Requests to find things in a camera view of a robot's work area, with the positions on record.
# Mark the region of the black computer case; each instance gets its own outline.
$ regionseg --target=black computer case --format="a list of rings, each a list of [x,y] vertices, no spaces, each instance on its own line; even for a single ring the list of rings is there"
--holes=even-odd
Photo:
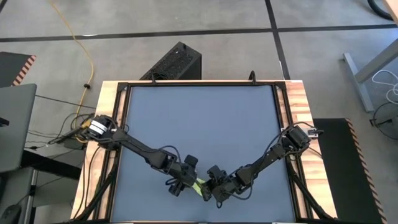
[[[178,42],[140,80],[201,80],[201,53]]]

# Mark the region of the wooden table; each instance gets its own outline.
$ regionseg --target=wooden table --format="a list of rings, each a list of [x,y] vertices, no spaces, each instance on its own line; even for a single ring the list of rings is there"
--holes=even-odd
[[[398,24],[398,1],[397,0],[384,0],[384,4],[388,8],[393,20]]]
[[[96,108],[96,114],[106,114],[108,116],[112,116],[113,108],[116,98],[116,91],[119,82],[129,82],[129,83],[150,83],[148,80],[132,80],[132,81],[105,81],[103,82],[101,93],[99,94],[98,104]],[[187,80],[164,80],[158,82],[187,82]],[[250,80],[192,80],[190,82],[251,82]],[[305,94],[304,85],[302,81],[285,81],[287,87],[287,94],[289,97],[290,110],[292,112],[293,122],[304,121],[310,124],[312,123],[312,116],[310,112],[310,108],[307,101],[307,96]],[[124,96],[122,92],[120,107],[118,111],[121,114],[123,110],[123,101]],[[282,98],[282,91],[278,91],[279,95],[279,104],[283,116],[283,120],[285,122],[284,125],[287,125],[287,114],[284,107],[284,101]],[[311,147],[320,153],[320,148],[318,144],[318,140],[313,140],[311,142]],[[88,201],[94,196],[95,188],[98,183],[99,177],[101,175],[101,170],[104,161],[104,150],[99,150],[95,157],[93,158],[93,154],[97,148],[97,143],[89,142],[86,150],[86,159],[85,164],[87,164],[86,169],[82,172],[85,172],[85,182],[87,186],[87,178],[88,178],[88,164],[93,159],[91,165],[91,174],[90,174],[90,187],[88,188],[88,195],[83,193],[83,175],[80,175],[80,181],[78,184],[75,202],[73,204],[73,210],[71,214],[71,218],[73,218],[78,210],[81,200],[84,200],[87,196]],[[331,192],[329,188],[328,179],[325,172],[325,167],[323,165],[322,159],[316,155],[315,153],[307,150],[303,153],[302,157],[303,170],[305,174],[305,180],[307,182],[307,187],[317,202],[323,207],[323,209],[331,216],[336,217],[336,210],[333,204],[333,199],[331,197]],[[109,169],[113,163],[113,159],[109,160]],[[305,204],[302,197],[301,192],[298,188],[296,188],[298,201],[300,204],[300,213],[302,218],[306,218],[307,214],[305,213]],[[108,191],[103,195],[103,200],[101,203],[101,209],[99,212],[99,218],[104,218],[106,213],[106,202],[108,199]],[[82,208],[79,211],[79,214],[83,211],[84,203]]]

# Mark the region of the floor tile line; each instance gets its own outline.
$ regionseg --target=floor tile line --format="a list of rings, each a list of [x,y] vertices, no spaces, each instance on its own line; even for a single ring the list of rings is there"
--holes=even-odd
[[[356,26],[321,26],[321,27],[286,27],[278,28],[278,32],[311,32],[311,31],[343,31],[343,30],[369,30],[369,29],[394,29],[396,24],[356,25]]]
[[[180,35],[215,35],[215,34],[257,34],[272,32],[271,28],[248,28],[248,29],[214,29],[214,30],[183,30],[170,32],[142,32],[125,34],[98,34],[98,35],[76,35],[78,40],[95,39],[118,39],[135,37],[170,37]],[[10,37],[0,38],[0,42],[33,42],[33,41],[53,41],[53,40],[73,40],[72,36],[50,36],[50,37]]]
[[[368,29],[393,29],[398,28],[395,24],[384,25],[360,25],[360,26],[326,26],[326,27],[286,27],[286,28],[237,28],[237,29],[214,29],[214,30],[183,30],[170,32],[141,32],[122,34],[96,34],[76,35],[78,40],[97,39],[121,39],[136,37],[171,37],[181,35],[215,35],[215,34],[262,34],[269,32],[313,32],[313,31],[339,31],[339,30],[368,30]],[[0,42],[36,42],[36,41],[60,41],[73,40],[72,36],[44,36],[44,37],[3,37]]]
[[[267,6],[269,21],[271,23],[272,35],[274,36],[276,51],[279,58],[280,68],[282,69],[282,74],[284,76],[284,79],[290,80],[289,69],[287,68],[285,53],[282,47],[282,42],[280,41],[274,11],[272,10],[271,6],[271,0],[265,0],[265,2]]]

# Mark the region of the table leg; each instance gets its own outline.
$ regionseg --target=table leg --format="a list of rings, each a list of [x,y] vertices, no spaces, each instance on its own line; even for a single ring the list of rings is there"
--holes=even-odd
[[[362,103],[365,107],[366,112],[374,111],[372,101],[369,97],[368,91],[364,86],[364,82],[371,78],[377,71],[385,67],[388,63],[398,57],[398,39],[384,49],[379,55],[371,60],[365,67],[360,71],[356,68],[356,65],[351,58],[349,53],[344,53],[344,60],[351,70],[351,75],[354,76],[354,82],[359,96],[361,97]]]

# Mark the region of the yellow cable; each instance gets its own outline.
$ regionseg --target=yellow cable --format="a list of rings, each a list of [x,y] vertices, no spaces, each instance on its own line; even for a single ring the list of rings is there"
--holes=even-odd
[[[75,34],[73,33],[72,28],[70,27],[68,21],[64,18],[64,16],[63,16],[62,13],[58,10],[58,8],[55,6],[55,4],[52,2],[52,0],[49,0],[49,3],[50,3],[51,6],[56,10],[57,14],[60,16],[60,18],[62,19],[63,23],[65,23],[65,25],[68,27],[68,29],[69,29],[69,31],[70,31],[72,37],[73,37],[73,40],[74,40],[78,45],[80,45],[80,47],[85,51],[85,53],[86,53],[86,55],[87,55],[87,57],[88,57],[88,60],[90,61],[90,65],[91,65],[91,74],[90,74],[90,78],[88,79],[88,81],[87,81],[86,84],[90,84],[91,80],[92,80],[93,77],[94,77],[94,63],[93,63],[93,59],[91,58],[90,54],[88,53],[88,51],[86,50],[86,48],[83,46],[83,44],[81,44],[80,41],[76,39]],[[81,105],[83,104],[83,100],[84,100],[85,95],[86,95],[86,91],[87,91],[87,88],[85,87],[85,89],[84,89],[84,91],[83,91],[83,94],[81,95],[81,98],[80,98],[80,102],[79,102],[79,106],[78,106],[77,111],[76,111],[76,116],[75,116],[75,118],[77,118],[77,116],[79,115],[79,112],[80,112],[80,109],[81,109]],[[74,123],[74,125],[73,125],[73,128],[76,128],[76,127],[77,127],[77,119],[75,120],[75,123]],[[86,140],[81,140],[81,139],[79,139],[77,136],[76,136],[76,139],[77,139],[78,141],[80,141],[81,143],[87,143]]]

